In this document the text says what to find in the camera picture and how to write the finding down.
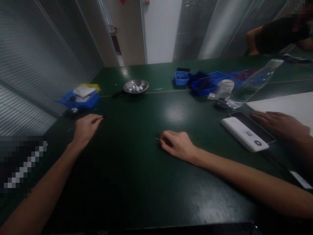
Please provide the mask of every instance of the green table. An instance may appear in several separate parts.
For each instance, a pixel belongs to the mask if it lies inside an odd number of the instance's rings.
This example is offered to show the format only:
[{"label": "green table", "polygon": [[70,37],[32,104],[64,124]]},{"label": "green table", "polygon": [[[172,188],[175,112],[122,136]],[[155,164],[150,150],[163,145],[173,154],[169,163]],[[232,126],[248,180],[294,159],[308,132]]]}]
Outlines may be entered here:
[{"label": "green table", "polygon": [[[164,152],[156,137],[164,130],[185,131],[192,142],[209,152],[266,173],[297,182],[274,161],[245,150],[220,121],[231,110],[218,111],[206,97],[172,83],[177,67],[233,72],[263,67],[269,56],[209,59],[104,68],[92,83],[101,98],[90,113],[106,115],[93,140],[82,152],[44,232],[133,229],[255,221],[279,217],[212,173]],[[138,96],[112,94],[124,83],[145,79],[149,89]],[[312,70],[284,63],[253,100],[313,91]],[[244,105],[239,110],[249,112]],[[62,154],[73,138],[74,121],[60,117],[46,133],[48,151],[32,184]],[[297,169],[280,143],[270,151],[289,169]],[[1,220],[21,197],[5,198]]]}]

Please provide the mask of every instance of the white power bank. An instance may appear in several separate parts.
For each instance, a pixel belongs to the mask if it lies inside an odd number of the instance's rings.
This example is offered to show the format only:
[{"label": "white power bank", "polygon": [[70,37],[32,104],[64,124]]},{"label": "white power bank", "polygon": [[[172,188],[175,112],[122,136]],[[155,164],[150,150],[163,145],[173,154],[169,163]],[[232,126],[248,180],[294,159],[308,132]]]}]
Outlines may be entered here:
[{"label": "white power bank", "polygon": [[258,152],[269,148],[269,145],[264,140],[258,137],[237,118],[224,118],[221,123],[250,152]]}]

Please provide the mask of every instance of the stainless steel bowl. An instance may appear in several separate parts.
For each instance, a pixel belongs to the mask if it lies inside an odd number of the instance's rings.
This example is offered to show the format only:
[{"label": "stainless steel bowl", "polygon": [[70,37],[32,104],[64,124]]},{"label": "stainless steel bowl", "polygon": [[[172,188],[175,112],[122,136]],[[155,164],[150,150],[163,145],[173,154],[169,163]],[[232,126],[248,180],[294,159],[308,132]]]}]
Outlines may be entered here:
[{"label": "stainless steel bowl", "polygon": [[124,86],[124,91],[130,94],[140,94],[148,89],[148,87],[149,83],[147,81],[138,79],[126,83]]}]

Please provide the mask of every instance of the smartphone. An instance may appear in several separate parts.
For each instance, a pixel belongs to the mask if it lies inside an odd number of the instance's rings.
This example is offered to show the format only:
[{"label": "smartphone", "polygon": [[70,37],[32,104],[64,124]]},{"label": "smartphone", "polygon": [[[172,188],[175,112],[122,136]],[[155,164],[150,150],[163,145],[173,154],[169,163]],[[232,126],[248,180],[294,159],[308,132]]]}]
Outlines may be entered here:
[{"label": "smartphone", "polygon": [[252,130],[258,137],[264,140],[266,143],[273,143],[276,141],[275,137],[269,134],[266,130],[264,130],[259,124],[249,118],[243,112],[235,112],[229,114],[231,117],[236,117],[239,121],[246,125],[250,130]]}]

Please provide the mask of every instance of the hand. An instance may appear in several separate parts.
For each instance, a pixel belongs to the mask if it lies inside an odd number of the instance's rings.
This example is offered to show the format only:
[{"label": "hand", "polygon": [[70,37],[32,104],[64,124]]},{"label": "hand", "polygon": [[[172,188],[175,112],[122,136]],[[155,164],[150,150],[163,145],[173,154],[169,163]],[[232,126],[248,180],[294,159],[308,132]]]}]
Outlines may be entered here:
[{"label": "hand", "polygon": [[301,141],[310,136],[310,128],[308,126],[302,125],[297,119],[287,114],[252,112],[251,116],[270,132],[282,139]]},{"label": "hand", "polygon": [[78,119],[76,121],[75,134],[72,143],[86,147],[102,120],[102,115],[97,114],[88,114],[87,116]]},{"label": "hand", "polygon": [[[168,146],[162,138],[167,138],[173,146]],[[199,149],[192,144],[186,132],[164,131],[160,136],[160,142],[165,151],[181,160],[193,163],[198,155]]]}]

